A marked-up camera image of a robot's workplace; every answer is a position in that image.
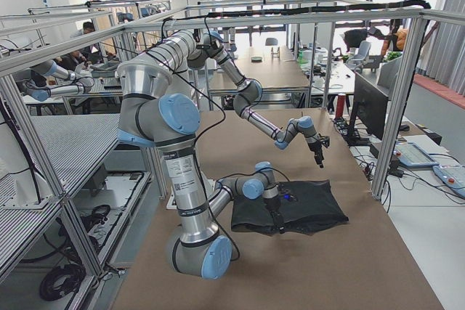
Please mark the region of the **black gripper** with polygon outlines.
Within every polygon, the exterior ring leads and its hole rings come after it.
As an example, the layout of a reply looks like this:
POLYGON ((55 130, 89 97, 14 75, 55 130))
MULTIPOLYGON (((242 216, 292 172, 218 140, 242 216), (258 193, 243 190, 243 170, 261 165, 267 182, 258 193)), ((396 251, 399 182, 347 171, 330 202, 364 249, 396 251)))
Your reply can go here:
POLYGON ((322 151, 322 144, 318 138, 308 137, 307 138, 307 145, 309 149, 314 152, 314 159, 317 165, 322 168, 323 167, 323 151, 322 151))
POLYGON ((284 233, 284 220, 279 212, 280 197, 277 195, 271 198, 264 198, 263 201, 265 208, 270 212, 273 225, 278 228, 279 233, 284 233))

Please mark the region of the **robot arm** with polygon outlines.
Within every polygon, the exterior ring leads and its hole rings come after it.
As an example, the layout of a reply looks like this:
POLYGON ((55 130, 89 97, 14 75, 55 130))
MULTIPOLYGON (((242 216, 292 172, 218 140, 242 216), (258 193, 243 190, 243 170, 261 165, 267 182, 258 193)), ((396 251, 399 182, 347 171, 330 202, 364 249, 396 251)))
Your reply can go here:
POLYGON ((118 140, 160 150, 173 185, 181 224, 167 245, 167 259, 179 273, 219 279, 228 269, 233 244, 219 231, 195 159, 200 113, 186 95, 167 94, 171 71, 142 60, 123 62, 124 89, 118 140))
POLYGON ((181 73, 178 72, 182 64, 185 63, 189 68, 197 69, 203 66, 208 58, 215 60, 235 84, 238 95, 233 102, 233 107, 240 118, 268 135, 275 141, 275 146, 280 149, 286 148, 298 133, 303 134, 310 151, 314 153, 315 162, 323 167, 322 147, 328 146, 328 142, 316 132, 312 119, 307 116, 292 119, 285 129, 279 129, 256 113, 252 105, 261 96, 261 85, 242 74, 224 49, 222 42, 212 33, 200 35, 196 30, 180 30, 141 53, 134 61, 145 66, 147 77, 157 80, 163 78, 169 86, 173 76, 183 79, 181 73))

